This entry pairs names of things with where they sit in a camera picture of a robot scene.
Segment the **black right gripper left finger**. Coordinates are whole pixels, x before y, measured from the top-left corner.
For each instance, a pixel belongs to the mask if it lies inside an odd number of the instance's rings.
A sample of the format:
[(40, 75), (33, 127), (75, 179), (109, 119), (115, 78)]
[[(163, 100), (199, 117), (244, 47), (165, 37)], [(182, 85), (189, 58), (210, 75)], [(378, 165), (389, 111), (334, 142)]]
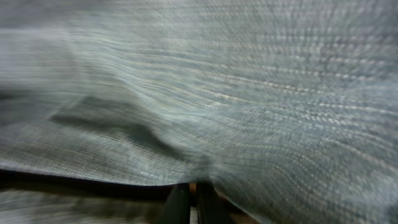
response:
[(189, 224), (190, 223), (190, 186), (177, 184), (164, 205), (163, 211), (155, 224)]

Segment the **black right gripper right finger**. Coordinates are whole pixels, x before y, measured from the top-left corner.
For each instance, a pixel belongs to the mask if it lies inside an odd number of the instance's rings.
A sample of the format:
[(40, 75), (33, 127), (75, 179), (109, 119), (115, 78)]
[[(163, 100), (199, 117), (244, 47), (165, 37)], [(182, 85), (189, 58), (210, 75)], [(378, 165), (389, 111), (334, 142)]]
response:
[(211, 184), (197, 183), (196, 189), (199, 224), (236, 224)]

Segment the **light blue denim shorts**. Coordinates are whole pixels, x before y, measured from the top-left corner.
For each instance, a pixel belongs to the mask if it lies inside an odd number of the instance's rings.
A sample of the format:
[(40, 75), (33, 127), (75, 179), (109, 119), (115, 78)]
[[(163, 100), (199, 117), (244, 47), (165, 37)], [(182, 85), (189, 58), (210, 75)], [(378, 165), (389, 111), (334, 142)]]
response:
[(1, 169), (396, 223), (397, 2), (2, 1)]

